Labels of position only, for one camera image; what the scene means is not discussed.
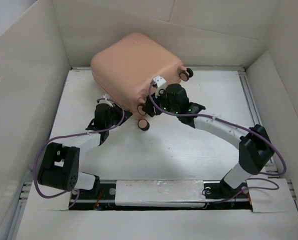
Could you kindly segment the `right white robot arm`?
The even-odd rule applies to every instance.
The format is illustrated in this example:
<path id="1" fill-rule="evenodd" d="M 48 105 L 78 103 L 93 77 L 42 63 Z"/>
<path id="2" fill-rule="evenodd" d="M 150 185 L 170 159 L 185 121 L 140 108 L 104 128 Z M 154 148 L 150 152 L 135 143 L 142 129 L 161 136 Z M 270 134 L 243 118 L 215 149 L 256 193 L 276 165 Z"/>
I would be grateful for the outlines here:
<path id="1" fill-rule="evenodd" d="M 224 202 L 240 195 L 248 189 L 246 180 L 261 174 L 266 163 L 277 152 L 262 125 L 246 128 L 215 115 L 205 114 L 205 107 L 190 102 L 180 84 L 166 85 L 152 81 L 149 89 L 155 89 L 143 104 L 149 116 L 167 114 L 176 117 L 182 124 L 217 136 L 239 151 L 238 163 L 220 182 L 204 186 L 202 193 L 207 198 Z"/>

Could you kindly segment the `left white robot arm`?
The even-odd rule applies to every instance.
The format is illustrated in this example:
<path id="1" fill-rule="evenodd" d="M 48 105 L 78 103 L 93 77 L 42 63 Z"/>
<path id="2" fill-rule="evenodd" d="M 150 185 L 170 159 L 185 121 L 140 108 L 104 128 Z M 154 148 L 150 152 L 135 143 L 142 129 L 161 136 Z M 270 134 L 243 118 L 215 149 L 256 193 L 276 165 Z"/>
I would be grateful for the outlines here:
<path id="1" fill-rule="evenodd" d="M 96 137 L 96 143 L 100 146 L 108 138 L 111 129 L 120 126 L 132 115 L 132 112 L 124 110 L 116 103 L 100 103 L 95 108 L 94 118 L 86 127 L 86 132 L 54 137 L 45 143 L 42 163 L 34 178 L 36 189 L 38 185 L 43 185 L 69 192 L 77 183 L 80 148 L 68 147 L 56 140 L 91 136 Z"/>

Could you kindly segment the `pink hard-shell suitcase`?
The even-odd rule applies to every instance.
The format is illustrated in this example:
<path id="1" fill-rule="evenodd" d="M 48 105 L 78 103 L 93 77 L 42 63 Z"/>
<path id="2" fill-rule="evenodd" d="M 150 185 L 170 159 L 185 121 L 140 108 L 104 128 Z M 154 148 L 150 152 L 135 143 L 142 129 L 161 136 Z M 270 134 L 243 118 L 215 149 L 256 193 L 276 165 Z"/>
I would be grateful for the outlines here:
<path id="1" fill-rule="evenodd" d="M 98 52 L 90 66 L 98 85 L 132 112 L 143 131 L 149 129 L 149 123 L 141 106 L 154 92 L 149 89 L 152 79 L 160 76 L 167 84 L 178 84 L 193 76 L 193 71 L 177 56 L 139 32 L 133 32 Z"/>

